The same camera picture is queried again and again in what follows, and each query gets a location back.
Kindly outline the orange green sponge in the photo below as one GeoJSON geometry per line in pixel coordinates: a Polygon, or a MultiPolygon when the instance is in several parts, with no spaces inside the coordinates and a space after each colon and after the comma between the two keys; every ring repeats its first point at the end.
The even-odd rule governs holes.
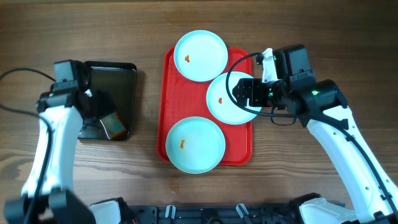
{"type": "Polygon", "coordinates": [[[108,139],[117,139],[127,133],[127,129],[125,125],[123,125],[117,111],[106,115],[99,121],[108,139]]]}

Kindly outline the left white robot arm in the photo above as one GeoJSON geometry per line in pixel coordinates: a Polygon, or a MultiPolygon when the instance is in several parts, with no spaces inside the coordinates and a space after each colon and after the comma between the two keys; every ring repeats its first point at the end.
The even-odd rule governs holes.
{"type": "Polygon", "coordinates": [[[85,118],[114,118],[115,105],[105,91],[71,89],[47,92],[38,102],[40,134],[30,176],[21,198],[6,202],[8,223],[121,223],[121,209],[112,199],[87,207],[73,193],[73,164],[85,118]]]}

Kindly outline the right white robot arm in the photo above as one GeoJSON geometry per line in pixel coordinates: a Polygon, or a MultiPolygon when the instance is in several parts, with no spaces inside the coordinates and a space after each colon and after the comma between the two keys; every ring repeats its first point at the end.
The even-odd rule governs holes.
{"type": "Polygon", "coordinates": [[[242,78],[228,96],[241,109],[286,108],[328,154],[353,203],[352,217],[323,198],[300,198],[293,203],[302,223],[337,219],[340,223],[397,223],[397,186],[388,177],[362,137],[348,101],[332,80],[290,84],[242,78]]]}

